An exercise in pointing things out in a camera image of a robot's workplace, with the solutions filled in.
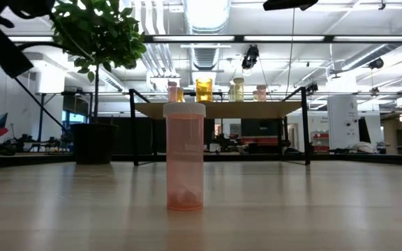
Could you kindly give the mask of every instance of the wooden floor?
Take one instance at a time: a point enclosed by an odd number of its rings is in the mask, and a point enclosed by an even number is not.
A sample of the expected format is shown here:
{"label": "wooden floor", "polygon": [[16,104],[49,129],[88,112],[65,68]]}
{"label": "wooden floor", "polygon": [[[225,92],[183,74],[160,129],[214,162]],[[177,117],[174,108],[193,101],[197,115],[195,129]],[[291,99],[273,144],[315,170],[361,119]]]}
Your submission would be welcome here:
{"label": "wooden floor", "polygon": [[206,163],[167,211],[165,163],[0,169],[0,251],[402,250],[402,166]]}

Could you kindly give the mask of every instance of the tree trunk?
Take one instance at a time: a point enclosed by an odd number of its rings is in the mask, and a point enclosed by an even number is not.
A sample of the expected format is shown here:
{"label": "tree trunk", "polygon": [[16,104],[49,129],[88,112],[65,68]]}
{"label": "tree trunk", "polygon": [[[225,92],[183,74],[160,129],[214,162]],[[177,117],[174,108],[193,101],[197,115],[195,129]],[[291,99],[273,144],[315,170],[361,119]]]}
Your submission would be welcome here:
{"label": "tree trunk", "polygon": [[93,123],[98,123],[98,69],[99,65],[96,66],[96,97],[94,98],[94,120]]}

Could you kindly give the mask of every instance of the pink jar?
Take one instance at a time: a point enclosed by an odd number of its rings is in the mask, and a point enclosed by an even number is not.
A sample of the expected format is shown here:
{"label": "pink jar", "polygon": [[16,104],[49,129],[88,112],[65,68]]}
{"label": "pink jar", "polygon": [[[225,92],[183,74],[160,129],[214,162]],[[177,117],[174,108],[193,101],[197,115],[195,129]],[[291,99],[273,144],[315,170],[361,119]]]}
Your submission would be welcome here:
{"label": "pink jar", "polygon": [[206,107],[196,102],[171,102],[163,111],[167,118],[167,207],[200,209],[204,201]]}
{"label": "pink jar", "polygon": [[168,82],[168,102],[178,102],[178,84]]}
{"label": "pink jar", "polygon": [[266,101],[266,85],[264,84],[257,85],[257,101]]}

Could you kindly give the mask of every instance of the black plant pot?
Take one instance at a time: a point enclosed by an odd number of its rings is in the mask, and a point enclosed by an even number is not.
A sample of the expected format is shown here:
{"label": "black plant pot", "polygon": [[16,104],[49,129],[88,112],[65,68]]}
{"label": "black plant pot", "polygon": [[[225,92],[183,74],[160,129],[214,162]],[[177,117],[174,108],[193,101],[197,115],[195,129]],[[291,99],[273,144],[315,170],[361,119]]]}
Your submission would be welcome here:
{"label": "black plant pot", "polygon": [[71,125],[77,164],[109,164],[118,129],[115,125],[98,123]]}

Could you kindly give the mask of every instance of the potted plant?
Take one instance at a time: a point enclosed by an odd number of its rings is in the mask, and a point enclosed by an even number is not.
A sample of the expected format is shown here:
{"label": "potted plant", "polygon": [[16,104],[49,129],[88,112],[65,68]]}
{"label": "potted plant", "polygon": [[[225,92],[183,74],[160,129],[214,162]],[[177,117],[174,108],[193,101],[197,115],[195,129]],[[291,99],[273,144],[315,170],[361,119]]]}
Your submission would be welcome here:
{"label": "potted plant", "polygon": [[91,123],[71,126],[78,164],[111,161],[117,127],[98,123],[99,71],[104,67],[111,72],[112,64],[115,68],[135,68],[136,60],[147,51],[145,34],[138,33],[139,22],[130,17],[131,12],[131,8],[120,11],[119,0],[58,1],[54,7],[53,28],[60,28],[54,30],[55,42],[66,48],[64,52],[77,56],[74,65],[80,68],[78,72],[87,74],[96,87]]}

